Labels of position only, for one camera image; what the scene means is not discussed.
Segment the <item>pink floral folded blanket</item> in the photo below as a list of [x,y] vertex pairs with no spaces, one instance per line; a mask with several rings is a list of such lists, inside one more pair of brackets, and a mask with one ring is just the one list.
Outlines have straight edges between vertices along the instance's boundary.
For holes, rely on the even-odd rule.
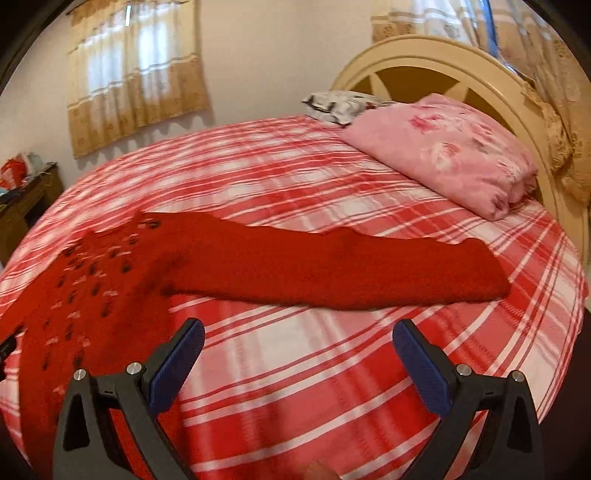
[[537,186],[530,150],[487,114],[431,94],[370,110],[342,140],[489,221]]

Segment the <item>grey patterned pillow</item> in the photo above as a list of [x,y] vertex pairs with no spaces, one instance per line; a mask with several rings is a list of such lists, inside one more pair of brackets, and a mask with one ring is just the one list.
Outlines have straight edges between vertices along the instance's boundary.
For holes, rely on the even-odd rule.
[[355,91],[325,91],[308,95],[301,103],[305,114],[325,124],[346,127],[370,109],[387,107],[394,104],[377,96]]

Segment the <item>cream wooden headboard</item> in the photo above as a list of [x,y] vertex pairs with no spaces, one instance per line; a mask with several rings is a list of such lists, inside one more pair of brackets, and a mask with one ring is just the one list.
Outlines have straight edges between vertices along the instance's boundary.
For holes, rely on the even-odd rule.
[[391,37],[353,57],[335,77],[332,89],[405,103],[438,93],[492,117],[532,152],[539,169],[535,197],[562,226],[582,263],[588,262],[588,210],[551,172],[542,108],[527,97],[526,82],[491,55],[442,37]]

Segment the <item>red knitted sweater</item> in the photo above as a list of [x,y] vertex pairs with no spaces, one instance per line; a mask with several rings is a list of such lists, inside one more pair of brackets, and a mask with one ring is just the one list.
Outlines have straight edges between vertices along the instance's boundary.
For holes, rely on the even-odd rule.
[[74,371],[110,374],[145,360],[172,335],[172,295],[363,311],[488,302],[509,291],[500,262],[478,239],[448,244],[348,227],[305,233],[198,212],[140,212],[73,241],[2,315],[3,335],[25,331],[24,449],[34,472],[49,478]]

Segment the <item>beige window curtain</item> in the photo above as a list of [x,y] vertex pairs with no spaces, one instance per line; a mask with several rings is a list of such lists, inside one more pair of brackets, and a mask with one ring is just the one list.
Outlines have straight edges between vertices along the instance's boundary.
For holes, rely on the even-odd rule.
[[79,159],[205,111],[197,1],[86,1],[70,14],[67,115]]

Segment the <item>red box on desk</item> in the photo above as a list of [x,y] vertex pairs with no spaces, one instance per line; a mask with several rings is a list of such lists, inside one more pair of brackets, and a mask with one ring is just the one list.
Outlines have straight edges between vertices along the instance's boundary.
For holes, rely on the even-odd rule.
[[25,183],[28,175],[26,162],[21,157],[13,157],[1,166],[1,187],[13,190]]

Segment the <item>brown wooden desk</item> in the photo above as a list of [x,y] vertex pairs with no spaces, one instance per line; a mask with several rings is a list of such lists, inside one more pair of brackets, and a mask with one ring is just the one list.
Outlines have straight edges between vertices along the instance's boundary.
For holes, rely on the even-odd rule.
[[57,163],[50,162],[26,185],[1,197],[0,260],[3,267],[28,231],[63,192]]

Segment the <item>red white plaid bedsheet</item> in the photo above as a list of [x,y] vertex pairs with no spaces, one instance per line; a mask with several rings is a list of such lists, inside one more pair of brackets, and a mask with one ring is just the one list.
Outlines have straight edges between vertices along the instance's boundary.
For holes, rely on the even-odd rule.
[[304,116],[164,140],[80,179],[22,241],[1,276],[1,305],[85,230],[135,211],[209,211],[247,225],[318,232],[337,226],[400,238],[486,242],[511,282],[484,304],[373,312],[281,308],[178,296],[206,343],[180,395],[187,460],[200,479],[287,479],[322,461],[346,479],[396,479],[432,434],[392,344],[414,320],[457,363],[522,371],[537,412],[551,408],[582,328],[588,294],[559,223],[527,200],[486,221],[342,143]]

